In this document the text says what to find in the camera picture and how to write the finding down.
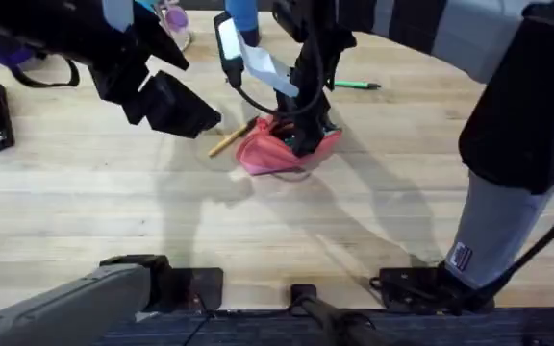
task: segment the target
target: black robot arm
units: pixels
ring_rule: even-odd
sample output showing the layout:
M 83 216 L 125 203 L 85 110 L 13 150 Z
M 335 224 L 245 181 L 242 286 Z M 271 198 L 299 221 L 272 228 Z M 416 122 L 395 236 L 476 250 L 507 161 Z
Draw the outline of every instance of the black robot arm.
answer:
M 153 130 L 194 138 L 221 119 L 176 78 L 161 71 L 147 80 L 152 55 L 184 70 L 189 63 L 133 0 L 3 0 L 0 34 L 86 64 L 100 98 L 121 105 L 131 124 L 146 116 Z

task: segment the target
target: wooden table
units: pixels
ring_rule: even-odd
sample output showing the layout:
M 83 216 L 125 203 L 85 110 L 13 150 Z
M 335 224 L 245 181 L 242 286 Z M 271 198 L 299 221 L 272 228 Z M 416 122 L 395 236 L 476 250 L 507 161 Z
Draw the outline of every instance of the wooden table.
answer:
M 366 280 L 380 267 L 442 260 L 466 197 L 458 135 L 481 86 L 384 39 L 360 35 L 338 78 L 383 85 L 339 89 L 332 119 L 345 135 L 308 176 L 249 177 L 230 148 L 208 150 L 255 113 L 224 83 L 214 12 L 193 12 L 195 42 L 180 78 L 223 113 L 197 140 L 127 124 L 100 101 L 82 67 L 78 88 L 37 90 L 0 66 L 16 146 L 0 153 L 0 308 L 74 280 L 121 254 L 168 255 L 176 266 L 219 266 L 224 308 L 279 308 L 292 283 L 317 284 L 340 307 L 377 307 Z M 286 62 L 298 47 L 266 13 L 263 45 Z M 30 74 L 67 80 L 60 58 Z M 250 77 L 265 104 L 272 91 Z M 554 200 L 532 236 L 554 221 Z M 554 243 L 498 297 L 501 306 L 554 306 Z

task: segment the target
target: red cloth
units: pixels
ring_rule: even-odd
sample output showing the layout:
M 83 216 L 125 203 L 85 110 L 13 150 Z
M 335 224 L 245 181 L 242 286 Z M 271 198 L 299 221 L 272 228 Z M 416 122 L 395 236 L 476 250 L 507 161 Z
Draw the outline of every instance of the red cloth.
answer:
M 237 160 L 249 174 L 283 172 L 323 161 L 332 154 L 333 147 L 341 138 L 341 130 L 334 131 L 322 139 L 315 153 L 298 158 L 283 140 L 271 134 L 277 125 L 272 117 L 259 117 L 253 130 L 240 145 Z

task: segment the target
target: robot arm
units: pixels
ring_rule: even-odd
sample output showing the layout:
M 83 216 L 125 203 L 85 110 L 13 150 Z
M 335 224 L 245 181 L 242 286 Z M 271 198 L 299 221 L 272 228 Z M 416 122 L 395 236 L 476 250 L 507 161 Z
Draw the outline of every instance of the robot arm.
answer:
M 182 69 L 189 63 L 157 16 L 133 0 L 4 0 L 0 33 L 86 64 L 100 98 L 121 105 L 131 124 L 146 116 L 156 131 L 196 137 L 221 119 L 176 78 L 149 76 L 152 55 Z
M 221 305 L 223 271 L 174 269 L 166 256 L 106 259 L 91 274 L 0 310 L 0 346 L 90 345 L 137 312 Z
M 317 32 L 322 77 L 329 86 L 341 51 L 353 46 L 336 37 L 351 31 L 388 38 L 487 84 L 459 142 L 470 184 L 446 261 L 437 270 L 381 270 L 375 286 L 389 309 L 428 311 L 454 295 L 467 297 L 458 309 L 480 309 L 507 282 L 505 274 L 554 193 L 554 1 L 316 3 L 281 0 L 273 8 L 292 38 L 304 42 L 290 77 L 299 94 L 278 93 L 280 110 L 300 110 L 312 102 L 317 74 L 310 27 Z M 314 105 L 293 119 L 297 156 L 315 150 L 323 136 L 318 124 L 328 122 L 328 101 L 321 98 Z M 472 292 L 497 280 L 503 283 L 476 301 Z

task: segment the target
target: green marker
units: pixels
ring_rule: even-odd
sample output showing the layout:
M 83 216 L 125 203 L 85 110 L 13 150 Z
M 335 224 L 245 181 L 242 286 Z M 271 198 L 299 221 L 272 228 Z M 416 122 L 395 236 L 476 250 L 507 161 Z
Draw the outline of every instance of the green marker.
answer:
M 335 81 L 335 87 L 349 87 L 349 88 L 359 88 L 364 90 L 377 90 L 380 86 L 375 83 L 367 82 L 348 82 L 348 81 Z

